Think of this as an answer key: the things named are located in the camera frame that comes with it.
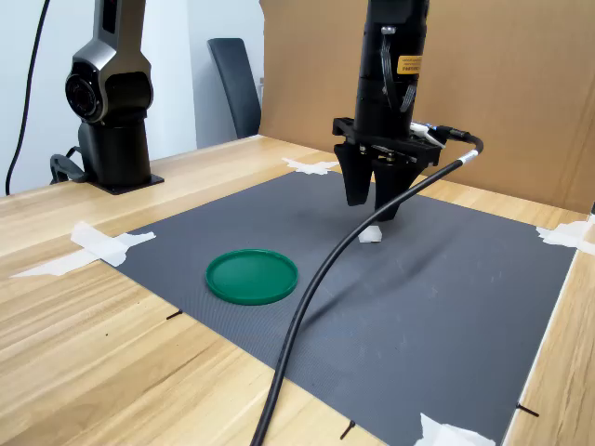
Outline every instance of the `green plastic lid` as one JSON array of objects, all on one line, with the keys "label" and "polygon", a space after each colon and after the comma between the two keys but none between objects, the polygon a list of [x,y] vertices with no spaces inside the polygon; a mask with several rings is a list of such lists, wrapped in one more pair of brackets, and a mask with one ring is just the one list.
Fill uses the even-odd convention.
[{"label": "green plastic lid", "polygon": [[206,269],[206,284],[233,304],[264,305],[283,299],[298,284],[298,268],[266,249],[242,249],[217,257]]}]

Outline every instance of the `wood grain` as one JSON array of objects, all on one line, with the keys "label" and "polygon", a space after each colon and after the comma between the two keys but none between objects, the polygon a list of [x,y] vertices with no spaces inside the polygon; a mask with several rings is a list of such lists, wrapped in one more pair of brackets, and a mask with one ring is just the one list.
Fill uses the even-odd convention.
[{"label": "wood grain", "polygon": [[[112,197],[64,183],[0,200],[0,442],[247,444],[272,370],[107,265],[62,277],[9,276],[77,249],[74,223],[133,230],[328,153],[250,138],[160,160],[165,183]],[[532,225],[584,216],[440,181],[425,195]],[[519,413],[511,444],[593,444],[595,259],[578,255]],[[285,381],[268,444],[382,444]]]}]

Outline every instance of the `black cable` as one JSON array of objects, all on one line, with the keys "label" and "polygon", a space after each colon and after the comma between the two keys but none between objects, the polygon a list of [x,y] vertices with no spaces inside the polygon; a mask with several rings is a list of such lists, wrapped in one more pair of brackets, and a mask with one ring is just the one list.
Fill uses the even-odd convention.
[{"label": "black cable", "polygon": [[33,42],[33,51],[31,53],[31,62],[29,62],[29,73],[27,74],[27,88],[25,90],[25,105],[22,111],[22,120],[20,122],[20,133],[19,142],[17,143],[17,149],[10,162],[10,167],[7,172],[7,182],[5,184],[5,193],[10,195],[10,179],[12,178],[12,171],[15,169],[15,165],[20,155],[20,148],[22,147],[22,140],[25,137],[25,127],[27,126],[27,114],[29,113],[29,99],[31,97],[31,82],[33,80],[33,68],[35,67],[35,58],[37,57],[37,48],[39,47],[39,39],[41,38],[41,30],[44,28],[44,21],[46,20],[47,7],[49,6],[49,0],[44,2],[44,6],[39,16],[39,23],[37,24],[37,33],[35,34],[35,41]]},{"label": "black cable", "polygon": [[443,167],[438,172],[420,181],[411,189],[406,190],[405,192],[401,193],[400,195],[386,203],[384,206],[376,210],[374,214],[372,214],[366,220],[364,220],[349,235],[347,235],[343,240],[341,240],[337,246],[335,246],[333,251],[331,251],[331,254],[328,255],[328,257],[324,260],[323,264],[316,271],[316,274],[314,274],[314,277],[308,284],[308,288],[306,288],[304,296],[302,296],[301,300],[299,301],[294,317],[291,320],[291,323],[289,324],[289,329],[287,330],[287,335],[285,336],[285,341],[283,342],[281,353],[279,354],[279,360],[277,361],[277,365],[275,367],[275,374],[272,378],[271,388],[269,389],[269,395],[267,396],[267,400],[264,403],[264,408],[262,409],[262,414],[260,415],[260,419],[258,420],[258,425],[254,433],[254,437],[250,442],[250,446],[261,446],[265,436],[267,435],[267,429],[269,428],[269,423],[271,422],[272,413],[275,409],[275,404],[277,403],[279,391],[281,390],[281,385],[283,383],[285,370],[287,369],[287,363],[289,362],[289,355],[291,354],[291,349],[293,348],[294,342],[296,341],[296,336],[298,335],[299,325],[301,324],[301,321],[304,318],[304,315],[306,314],[306,309],[308,309],[308,305],[310,304],[310,301],[314,296],[314,293],[316,292],[318,285],[320,285],[320,282],[323,280],[324,275],[328,270],[330,270],[330,268],[333,266],[340,254],[345,250],[345,248],[347,248],[347,246],[353,240],[355,240],[355,238],[358,235],[360,235],[360,233],[362,233],[363,230],[365,230],[371,223],[374,223],[380,216],[382,216],[382,214],[389,211],[392,207],[397,206],[402,202],[408,200],[409,198],[413,197],[418,192],[424,190],[432,183],[438,181],[440,178],[445,177],[454,170],[457,170],[468,159],[471,159],[482,152],[483,142],[479,138],[474,137],[473,135],[467,132],[461,132],[455,129],[451,129],[449,133],[451,134],[452,139],[458,139],[464,142],[475,144],[476,152],[473,154],[473,151],[471,151],[467,155],[459,158],[458,160],[453,161],[446,167]]},{"label": "black cable", "polygon": [[71,156],[73,156],[74,153],[77,151],[76,149],[78,149],[78,147],[76,147],[76,146],[70,147],[68,149],[68,151],[66,152],[66,158],[70,158]]},{"label": "black cable", "polygon": [[399,100],[397,98],[397,90],[394,86],[394,81],[392,78],[392,63],[390,62],[390,40],[386,34],[382,36],[380,60],[382,63],[382,77],[384,79],[384,89],[386,90],[387,99],[389,100],[390,108],[396,112],[399,110]]}]

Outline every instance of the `black mat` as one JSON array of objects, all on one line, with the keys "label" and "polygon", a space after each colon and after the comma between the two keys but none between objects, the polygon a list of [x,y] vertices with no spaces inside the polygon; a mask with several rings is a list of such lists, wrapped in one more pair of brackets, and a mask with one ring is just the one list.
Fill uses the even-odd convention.
[{"label": "black mat", "polygon": [[[274,366],[308,281],[369,202],[348,207],[339,174],[292,173],[134,231],[157,238],[118,269]],[[424,197],[382,231],[382,243],[356,241],[331,268],[287,377],[392,445],[421,438],[420,413],[499,443],[574,250],[544,244],[533,226]],[[208,263],[247,247],[294,260],[296,291],[264,307],[211,295]]]}]

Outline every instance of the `cardboard box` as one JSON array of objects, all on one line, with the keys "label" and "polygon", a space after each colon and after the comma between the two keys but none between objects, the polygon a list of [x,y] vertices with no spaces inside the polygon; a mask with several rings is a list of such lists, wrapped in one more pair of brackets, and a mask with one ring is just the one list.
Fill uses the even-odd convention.
[{"label": "cardboard box", "polygon": [[[366,0],[261,0],[260,133],[323,151],[355,110]],[[595,2],[430,1],[414,118],[484,140],[448,179],[588,212],[595,200]],[[441,165],[468,149],[451,142]]]}]

